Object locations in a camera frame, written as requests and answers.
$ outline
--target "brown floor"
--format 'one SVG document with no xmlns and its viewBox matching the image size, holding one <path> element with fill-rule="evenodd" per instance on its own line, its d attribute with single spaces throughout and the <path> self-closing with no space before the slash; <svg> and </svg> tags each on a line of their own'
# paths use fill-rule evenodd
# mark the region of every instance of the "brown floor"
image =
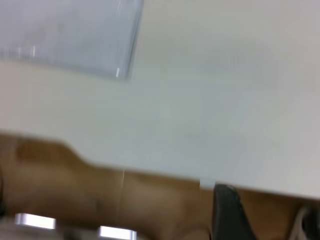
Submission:
<svg viewBox="0 0 320 240">
<path fill-rule="evenodd" d="M 213 191 L 199 181 L 98 168 L 65 145 L 0 135 L 4 200 L 10 214 L 61 223 L 132 228 L 153 240 L 207 240 L 195 226 L 212 225 Z M 239 189 L 259 240 L 285 240 L 298 207 L 315 201 Z"/>
</svg>

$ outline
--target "white tabletop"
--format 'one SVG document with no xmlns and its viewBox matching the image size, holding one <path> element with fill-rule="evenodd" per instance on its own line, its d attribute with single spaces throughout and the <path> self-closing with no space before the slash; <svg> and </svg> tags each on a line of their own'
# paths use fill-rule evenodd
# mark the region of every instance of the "white tabletop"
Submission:
<svg viewBox="0 0 320 240">
<path fill-rule="evenodd" d="M 320 197 L 316 0 L 146 0 L 128 80 L 0 63 L 0 128 L 88 162 Z"/>
</svg>

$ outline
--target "shoe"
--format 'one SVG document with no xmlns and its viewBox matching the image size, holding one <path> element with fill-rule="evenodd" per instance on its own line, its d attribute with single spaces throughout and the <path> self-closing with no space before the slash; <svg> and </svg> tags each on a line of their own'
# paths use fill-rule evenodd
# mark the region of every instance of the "shoe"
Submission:
<svg viewBox="0 0 320 240">
<path fill-rule="evenodd" d="M 213 240 L 256 240 L 234 188 L 217 184 L 213 198 Z"/>
<path fill-rule="evenodd" d="M 296 214 L 288 240 L 320 240 L 319 209 L 303 206 Z"/>
</svg>

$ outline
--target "white surface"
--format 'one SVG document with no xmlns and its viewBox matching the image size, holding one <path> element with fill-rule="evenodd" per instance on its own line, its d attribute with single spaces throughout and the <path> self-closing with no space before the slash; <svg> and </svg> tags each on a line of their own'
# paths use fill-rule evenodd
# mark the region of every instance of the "white surface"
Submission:
<svg viewBox="0 0 320 240">
<path fill-rule="evenodd" d="M 99 236 L 111 239 L 136 240 L 137 232 L 128 229 L 101 226 Z"/>
<path fill-rule="evenodd" d="M 320 3 L 146 0 L 129 81 L 0 64 L 0 127 L 96 165 L 320 197 Z"/>
<path fill-rule="evenodd" d="M 15 224 L 51 230 L 56 228 L 56 220 L 54 218 L 26 213 L 17 214 L 15 216 Z"/>
</svg>

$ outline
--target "clear plastic sheet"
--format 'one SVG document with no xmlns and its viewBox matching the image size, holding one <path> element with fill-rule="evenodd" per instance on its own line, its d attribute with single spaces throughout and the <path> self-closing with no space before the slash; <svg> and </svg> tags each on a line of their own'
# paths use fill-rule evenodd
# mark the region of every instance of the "clear plastic sheet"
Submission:
<svg viewBox="0 0 320 240">
<path fill-rule="evenodd" d="M 0 0 L 0 57 L 125 77 L 143 0 Z"/>
</svg>

